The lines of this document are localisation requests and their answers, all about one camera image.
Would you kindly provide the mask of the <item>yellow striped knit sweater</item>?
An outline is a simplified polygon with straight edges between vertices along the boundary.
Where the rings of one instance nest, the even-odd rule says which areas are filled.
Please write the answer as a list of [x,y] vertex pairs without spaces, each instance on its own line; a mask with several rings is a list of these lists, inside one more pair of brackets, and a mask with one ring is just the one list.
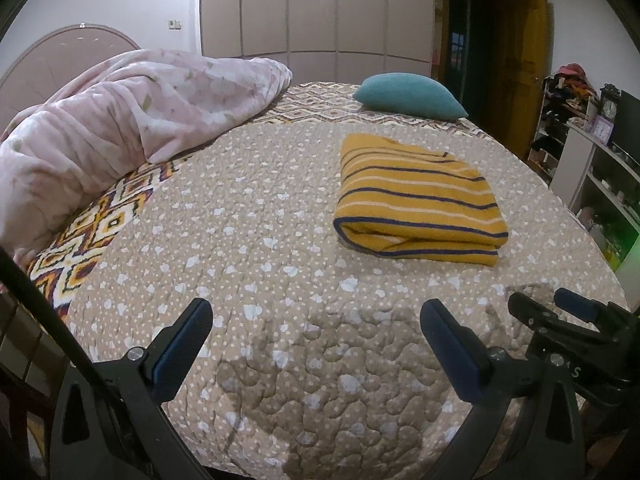
[[334,230],[383,258],[494,266],[509,238],[486,179],[447,152],[351,133],[340,151]]

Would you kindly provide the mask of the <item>white shelf unit with clutter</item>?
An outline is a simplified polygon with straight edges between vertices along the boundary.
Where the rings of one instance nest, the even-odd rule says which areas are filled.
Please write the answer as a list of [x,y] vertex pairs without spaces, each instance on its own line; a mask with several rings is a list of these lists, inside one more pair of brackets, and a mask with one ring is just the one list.
[[639,99],[596,90],[577,63],[542,85],[527,163],[577,218],[613,270],[628,304],[639,305]]

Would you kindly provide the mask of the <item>beige dotted quilt bedspread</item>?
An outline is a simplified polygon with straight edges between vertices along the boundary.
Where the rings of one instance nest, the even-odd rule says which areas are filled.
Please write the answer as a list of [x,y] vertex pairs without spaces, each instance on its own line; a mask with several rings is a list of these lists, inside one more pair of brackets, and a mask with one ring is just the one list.
[[[366,112],[350,84],[301,84],[211,146],[145,165],[78,214],[30,278],[96,361],[148,344],[191,299],[213,328],[167,413],[205,465],[255,479],[413,479],[468,406],[419,326],[438,298],[488,346],[523,354],[511,292],[625,294],[532,170],[468,120]],[[344,136],[447,152],[488,181],[510,236],[495,266],[382,259],[333,226]]]

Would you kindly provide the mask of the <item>teal pillow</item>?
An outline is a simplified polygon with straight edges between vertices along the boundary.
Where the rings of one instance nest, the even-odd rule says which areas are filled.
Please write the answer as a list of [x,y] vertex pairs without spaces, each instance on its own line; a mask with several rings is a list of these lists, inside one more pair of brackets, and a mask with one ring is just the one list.
[[440,82],[412,73],[371,76],[360,84],[352,98],[368,110],[454,122],[467,118],[454,95]]

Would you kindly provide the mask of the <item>dark wooden door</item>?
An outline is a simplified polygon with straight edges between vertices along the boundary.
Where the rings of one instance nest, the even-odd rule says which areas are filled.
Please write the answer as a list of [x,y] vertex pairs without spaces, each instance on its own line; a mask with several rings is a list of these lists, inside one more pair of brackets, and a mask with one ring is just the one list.
[[548,75],[548,0],[444,0],[442,82],[468,119],[521,160]]

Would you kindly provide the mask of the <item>pink floral blanket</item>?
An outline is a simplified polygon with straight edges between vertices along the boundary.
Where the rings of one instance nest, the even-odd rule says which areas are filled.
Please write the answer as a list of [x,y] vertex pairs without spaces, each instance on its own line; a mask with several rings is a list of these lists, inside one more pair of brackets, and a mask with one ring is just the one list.
[[272,58],[135,50],[89,68],[1,136],[1,247],[24,268],[70,216],[265,110],[290,85]]

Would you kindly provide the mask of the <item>pink rounded headboard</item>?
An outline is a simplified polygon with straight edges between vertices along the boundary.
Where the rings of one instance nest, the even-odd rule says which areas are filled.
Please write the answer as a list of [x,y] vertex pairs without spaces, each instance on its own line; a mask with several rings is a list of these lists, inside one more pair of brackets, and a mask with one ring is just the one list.
[[104,25],[81,23],[43,36],[1,78],[1,130],[19,112],[47,101],[93,65],[138,49],[123,32]]

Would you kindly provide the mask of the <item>beige wardrobe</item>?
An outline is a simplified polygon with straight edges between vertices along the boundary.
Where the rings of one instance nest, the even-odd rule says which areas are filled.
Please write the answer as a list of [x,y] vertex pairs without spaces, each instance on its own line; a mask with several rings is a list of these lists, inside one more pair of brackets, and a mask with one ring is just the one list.
[[211,58],[274,58],[298,84],[432,71],[435,0],[200,1]]

